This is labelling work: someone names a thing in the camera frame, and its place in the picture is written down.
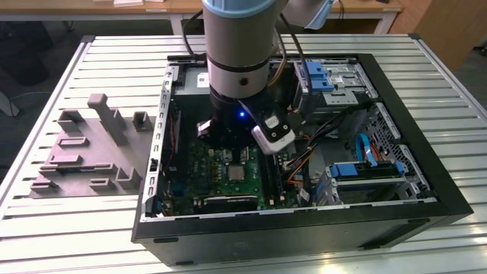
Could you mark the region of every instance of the table leg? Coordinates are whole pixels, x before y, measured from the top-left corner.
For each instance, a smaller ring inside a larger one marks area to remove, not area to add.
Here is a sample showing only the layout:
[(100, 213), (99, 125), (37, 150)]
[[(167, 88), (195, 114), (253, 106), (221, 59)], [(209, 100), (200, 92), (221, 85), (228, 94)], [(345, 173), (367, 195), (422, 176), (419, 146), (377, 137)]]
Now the table leg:
[(183, 35), (183, 14), (169, 14), (173, 35)]
[(373, 34), (387, 34), (388, 33), (388, 29), (392, 26), (396, 15), (397, 15), (397, 13), (384, 13), (383, 14), (383, 18), (379, 21)]
[(0, 110), (9, 117), (16, 117), (19, 115), (19, 112), (20, 112), (20, 110), (15, 106), (13, 102), (9, 101), (7, 95), (4, 95), (1, 91), (0, 91)]

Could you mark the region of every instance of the motherboard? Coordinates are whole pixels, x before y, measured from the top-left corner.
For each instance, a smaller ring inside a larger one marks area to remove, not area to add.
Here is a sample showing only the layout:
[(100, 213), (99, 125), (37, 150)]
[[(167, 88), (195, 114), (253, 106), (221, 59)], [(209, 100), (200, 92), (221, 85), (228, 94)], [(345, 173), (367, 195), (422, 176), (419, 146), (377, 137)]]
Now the motherboard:
[(215, 150), (201, 142), (189, 144), (185, 179), (169, 185), (175, 216), (295, 207), (295, 191), (285, 187), (279, 172), (289, 159), (288, 152), (268, 158), (255, 146), (245, 147), (236, 159), (233, 155), (232, 151)]

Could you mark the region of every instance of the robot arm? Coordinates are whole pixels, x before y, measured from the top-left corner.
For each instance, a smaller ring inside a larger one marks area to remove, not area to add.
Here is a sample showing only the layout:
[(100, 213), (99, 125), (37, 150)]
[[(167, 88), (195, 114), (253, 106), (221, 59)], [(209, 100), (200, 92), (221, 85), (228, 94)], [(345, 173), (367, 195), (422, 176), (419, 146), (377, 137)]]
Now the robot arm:
[(199, 138), (239, 150), (253, 140), (265, 154), (295, 139), (267, 91), (272, 34), (287, 0), (203, 0), (213, 116)]

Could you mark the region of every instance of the wooden table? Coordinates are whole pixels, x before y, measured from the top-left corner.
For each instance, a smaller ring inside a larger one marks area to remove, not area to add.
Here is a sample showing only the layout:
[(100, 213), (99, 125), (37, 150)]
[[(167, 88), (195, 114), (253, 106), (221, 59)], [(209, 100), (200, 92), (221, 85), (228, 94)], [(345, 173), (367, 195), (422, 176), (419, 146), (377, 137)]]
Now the wooden table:
[[(388, 32), (403, 11), (399, 0), (383, 4), (375, 0), (343, 0), (345, 19), (379, 19), (375, 34)], [(147, 2), (144, 6), (115, 8), (111, 1), (93, 0), (0, 0), (0, 21), (92, 21), (169, 19), (175, 35), (181, 35), (181, 20), (201, 9), (201, 0)], [(339, 18), (336, 2), (328, 18)]]

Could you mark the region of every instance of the slotted metal tabletop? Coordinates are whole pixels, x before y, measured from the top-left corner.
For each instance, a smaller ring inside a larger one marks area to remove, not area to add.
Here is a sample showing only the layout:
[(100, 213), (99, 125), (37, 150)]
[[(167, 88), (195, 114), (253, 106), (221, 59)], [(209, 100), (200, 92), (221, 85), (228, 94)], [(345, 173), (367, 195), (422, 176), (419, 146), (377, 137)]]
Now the slotted metal tabletop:
[[(88, 110), (91, 93), (121, 115), (157, 112), (167, 56), (181, 37), (96, 37), (77, 48), (0, 186), (0, 273), (487, 272), (487, 115), (423, 41), (407, 35), (300, 35), (305, 53), (372, 53), (475, 213), (391, 249), (168, 268), (131, 243), (137, 196), (39, 199), (29, 186), (47, 159), (61, 110)], [(203, 36), (191, 36), (195, 52)], [(289, 52), (295, 45), (284, 35)]]

